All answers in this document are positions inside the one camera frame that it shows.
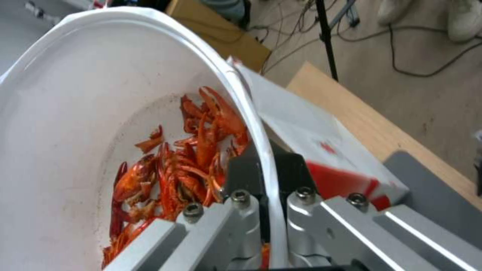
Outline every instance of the floor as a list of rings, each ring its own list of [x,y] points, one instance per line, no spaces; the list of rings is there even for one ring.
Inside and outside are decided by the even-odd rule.
[[[282,16],[302,9],[297,0],[252,0],[251,25],[268,25]],[[329,6],[332,0],[326,0]],[[346,1],[339,0],[328,11],[332,18]],[[358,0],[355,5],[361,23],[344,32],[350,38],[386,29],[376,22],[379,0]],[[395,25],[418,25],[446,28],[448,1],[415,0],[406,15]],[[308,11],[305,25],[310,25],[315,11]],[[291,32],[299,13],[285,17],[282,31]],[[280,28],[281,21],[272,24]],[[347,29],[347,19],[341,30]],[[278,49],[271,55],[266,77],[286,86],[305,61],[330,74],[324,44],[314,42],[290,57],[271,65],[307,41],[317,38],[318,26],[306,34],[297,34],[289,41],[281,35]],[[265,31],[254,33],[263,38]],[[271,30],[264,44],[272,49],[277,44],[277,33]],[[463,49],[477,43],[455,44],[442,33],[400,31],[395,33],[396,63],[413,72],[431,72],[446,63]],[[476,181],[473,160],[477,142],[473,134],[482,128],[482,47],[460,58],[442,73],[431,78],[414,78],[391,68],[388,34],[357,43],[332,39],[339,82],[375,108],[390,121],[421,142],[452,167],[472,181]]]

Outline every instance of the sneaker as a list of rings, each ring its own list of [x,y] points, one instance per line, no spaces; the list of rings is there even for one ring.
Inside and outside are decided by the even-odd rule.
[[[472,39],[482,28],[482,3],[479,0],[451,0],[448,34],[452,41]]]
[[[378,9],[378,23],[387,25],[397,20],[412,0],[382,0]]]

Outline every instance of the screw head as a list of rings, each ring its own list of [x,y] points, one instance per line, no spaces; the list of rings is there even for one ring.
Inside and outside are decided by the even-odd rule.
[[[236,207],[244,209],[250,204],[250,194],[244,189],[238,189],[231,193],[231,200]]]
[[[303,204],[312,204],[315,202],[315,191],[306,186],[301,186],[296,189],[296,196]]]
[[[361,193],[351,193],[347,197],[347,202],[363,213],[368,211],[368,200],[366,199],[365,195]]]
[[[199,203],[189,203],[186,207],[184,207],[182,214],[187,222],[196,223],[204,214],[204,208]]]

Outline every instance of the cooked crayfish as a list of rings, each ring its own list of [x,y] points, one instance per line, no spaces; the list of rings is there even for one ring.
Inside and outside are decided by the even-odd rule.
[[[174,142],[178,149],[170,149],[159,125],[148,140],[135,145],[144,154],[159,146],[157,154],[145,155],[129,169],[126,162],[119,167],[111,203],[111,246],[103,249],[102,268],[155,218],[174,221],[190,202],[209,206],[222,201],[226,167],[221,165],[218,143],[232,135],[228,158],[240,155],[248,145],[247,128],[215,90],[202,87],[199,94],[204,100],[200,107],[187,95],[181,97],[183,129],[192,136]],[[160,192],[154,200],[150,194],[156,183]],[[135,229],[134,224],[141,220],[144,223]]]
[[[113,199],[117,202],[129,199],[131,203],[146,200],[155,180],[155,161],[154,154],[148,154],[135,163],[115,186]]]

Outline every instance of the white plastic bowl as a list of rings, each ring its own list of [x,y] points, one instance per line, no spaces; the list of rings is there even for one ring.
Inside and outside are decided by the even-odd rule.
[[[141,157],[133,144],[158,124],[167,141],[185,137],[179,97],[203,85],[239,109],[277,194],[271,148],[239,78],[171,18],[89,11],[36,42],[0,79],[1,269],[99,269],[119,164]],[[272,222],[280,211],[270,199]],[[285,253],[284,227],[271,232]]]

